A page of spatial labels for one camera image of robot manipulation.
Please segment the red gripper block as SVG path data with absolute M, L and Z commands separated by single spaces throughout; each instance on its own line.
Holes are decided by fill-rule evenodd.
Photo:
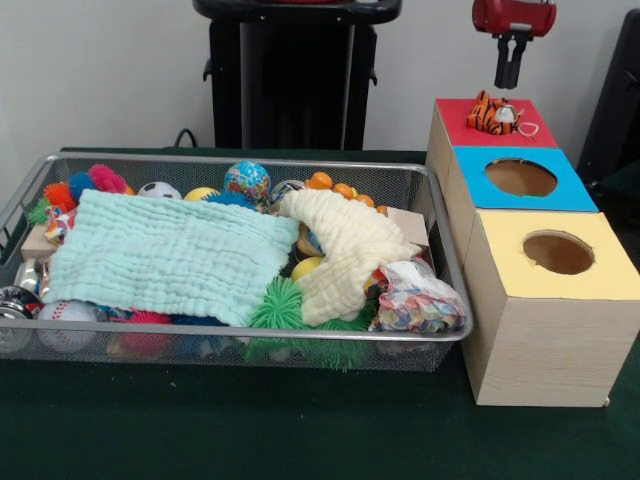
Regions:
M 479 32 L 493 36 L 511 32 L 524 32 L 530 37 L 544 37 L 553 27 L 557 16 L 554 1 L 474 0 L 472 22 Z M 512 88 L 518 85 L 522 56 L 528 38 L 514 38 L 512 51 Z M 511 89 L 510 38 L 499 38 L 495 86 Z

